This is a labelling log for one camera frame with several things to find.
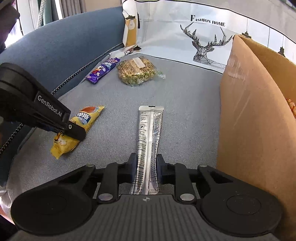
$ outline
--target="label on package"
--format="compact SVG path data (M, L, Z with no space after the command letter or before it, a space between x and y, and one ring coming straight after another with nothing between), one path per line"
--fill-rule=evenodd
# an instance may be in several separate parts
M144 68L146 67L146 65L142 62L142 60L137 57L137 58L133 58L133 61L136 63L136 65L139 67L139 68Z
M87 123L89 122L89 120L91 119L91 116L85 112L79 112L77 115L80 118L83 118Z

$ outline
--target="silver snack packet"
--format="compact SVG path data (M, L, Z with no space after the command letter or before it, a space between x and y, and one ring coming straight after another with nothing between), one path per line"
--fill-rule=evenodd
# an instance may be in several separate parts
M140 106L138 163L130 194L157 194L156 155L163 118L162 106Z

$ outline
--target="food packaging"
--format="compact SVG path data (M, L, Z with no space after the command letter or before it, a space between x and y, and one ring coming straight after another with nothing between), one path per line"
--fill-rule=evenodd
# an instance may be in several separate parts
M140 106L138 162L130 194L157 194L156 155L161 134L162 106Z
M91 81L92 83L97 83L100 78L102 78L105 74L107 74L110 70L112 70L116 64L120 61L119 58L110 58L104 63L100 64L98 67L86 76L86 79Z
M165 78L165 75L143 56L121 61L117 70L119 78L130 86L141 85L154 77Z
M87 133L103 109L104 106L85 107L77 115L70 119L70 121L83 127ZM62 154L72 151L78 143L78 140L64 135L63 133L58 133L54 137L54 144L50 152L56 159L59 159Z
M288 105L289 105L289 107L290 107L290 109L291 109L291 111L293 113L294 118L296 119L296 106L295 106L295 103L290 99L288 99L288 100L286 99L286 101L287 101L287 103L288 103Z

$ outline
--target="purple candy bar wrapper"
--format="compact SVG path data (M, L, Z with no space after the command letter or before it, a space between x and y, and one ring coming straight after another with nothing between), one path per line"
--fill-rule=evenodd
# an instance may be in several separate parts
M120 61L119 58L110 58L106 62L96 67L86 78L94 84L98 82L105 74L112 70Z

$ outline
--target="silver screw head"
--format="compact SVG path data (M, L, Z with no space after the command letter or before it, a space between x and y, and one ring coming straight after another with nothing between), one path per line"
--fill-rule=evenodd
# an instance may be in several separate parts
M183 193L180 195L180 199L183 201L192 201L194 199L194 196L190 193Z
M98 196L101 201L110 201L113 198L113 195L110 193L102 193Z

